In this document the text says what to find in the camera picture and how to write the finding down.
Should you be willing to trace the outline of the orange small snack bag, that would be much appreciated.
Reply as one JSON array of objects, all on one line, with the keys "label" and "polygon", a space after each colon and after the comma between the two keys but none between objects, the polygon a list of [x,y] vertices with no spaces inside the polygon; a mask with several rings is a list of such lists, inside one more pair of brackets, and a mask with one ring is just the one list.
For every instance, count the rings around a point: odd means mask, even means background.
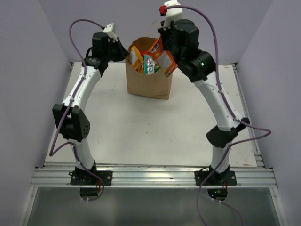
[{"label": "orange small snack bag", "polygon": [[164,50],[161,36],[156,39],[147,53],[160,66],[160,69],[163,70],[166,77],[169,77],[177,68],[177,64],[174,61],[174,57],[172,56],[171,52]]}]

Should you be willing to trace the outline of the yellow Kettle chips bag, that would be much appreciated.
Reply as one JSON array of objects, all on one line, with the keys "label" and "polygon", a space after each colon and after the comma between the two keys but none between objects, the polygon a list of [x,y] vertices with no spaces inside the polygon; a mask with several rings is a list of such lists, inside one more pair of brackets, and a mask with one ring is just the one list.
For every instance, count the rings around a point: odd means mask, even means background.
[{"label": "yellow Kettle chips bag", "polygon": [[144,58],[136,46],[131,47],[130,64],[137,72],[144,73]]}]

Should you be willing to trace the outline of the teal Fox's candy bag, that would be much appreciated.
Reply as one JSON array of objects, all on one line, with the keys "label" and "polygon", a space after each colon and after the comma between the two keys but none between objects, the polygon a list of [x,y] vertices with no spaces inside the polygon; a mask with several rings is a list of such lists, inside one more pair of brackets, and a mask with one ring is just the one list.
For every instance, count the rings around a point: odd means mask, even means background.
[{"label": "teal Fox's candy bag", "polygon": [[159,64],[150,55],[144,54],[143,59],[144,74],[151,75],[161,69]]}]

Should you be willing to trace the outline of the brown paper bag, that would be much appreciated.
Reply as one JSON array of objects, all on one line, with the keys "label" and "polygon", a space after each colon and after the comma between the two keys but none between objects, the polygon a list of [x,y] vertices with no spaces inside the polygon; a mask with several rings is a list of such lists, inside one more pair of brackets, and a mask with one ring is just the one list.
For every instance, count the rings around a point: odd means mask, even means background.
[{"label": "brown paper bag", "polygon": [[[148,36],[148,32],[151,30],[153,24],[157,27],[160,26],[158,21],[154,21],[148,28],[146,37],[137,38],[128,47],[128,52],[131,52],[132,47],[137,47],[140,53],[146,53],[148,49],[155,42],[155,38]],[[173,74],[168,77],[161,71],[161,69],[150,75],[146,75],[144,70],[136,70],[132,67],[130,55],[125,59],[126,65],[126,81],[127,81],[127,92],[129,94],[138,95],[142,97],[149,97],[155,99],[169,99]]]}]

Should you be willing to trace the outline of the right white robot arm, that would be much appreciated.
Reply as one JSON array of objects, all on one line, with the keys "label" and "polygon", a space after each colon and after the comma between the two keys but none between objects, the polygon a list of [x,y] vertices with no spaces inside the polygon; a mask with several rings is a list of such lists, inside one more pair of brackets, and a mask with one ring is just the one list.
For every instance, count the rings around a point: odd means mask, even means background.
[{"label": "right white robot arm", "polygon": [[217,66],[210,53],[199,49],[199,29],[188,19],[171,21],[168,28],[161,21],[158,29],[162,38],[163,48],[171,52],[174,61],[181,72],[198,88],[207,101],[217,122],[206,138],[212,145],[212,161],[209,166],[209,181],[220,185],[226,180],[230,171],[229,153],[227,147],[245,129],[244,123],[249,123],[247,117],[230,112],[235,108],[231,101],[222,98],[226,92],[216,79]]}]

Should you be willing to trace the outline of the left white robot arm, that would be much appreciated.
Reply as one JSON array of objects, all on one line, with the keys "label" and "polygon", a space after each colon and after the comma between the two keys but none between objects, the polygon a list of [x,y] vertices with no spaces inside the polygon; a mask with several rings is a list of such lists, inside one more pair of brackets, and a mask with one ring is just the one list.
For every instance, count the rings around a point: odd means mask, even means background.
[{"label": "left white robot arm", "polygon": [[57,128],[55,138],[62,135],[66,143],[72,146],[76,168],[83,170],[81,179],[87,185],[94,184],[98,179],[97,172],[93,170],[95,161],[87,141],[91,126],[85,115],[87,101],[109,62],[123,61],[128,54],[115,32],[94,33],[92,47],[82,59],[76,83],[66,99],[61,104],[55,104],[52,109]]}]

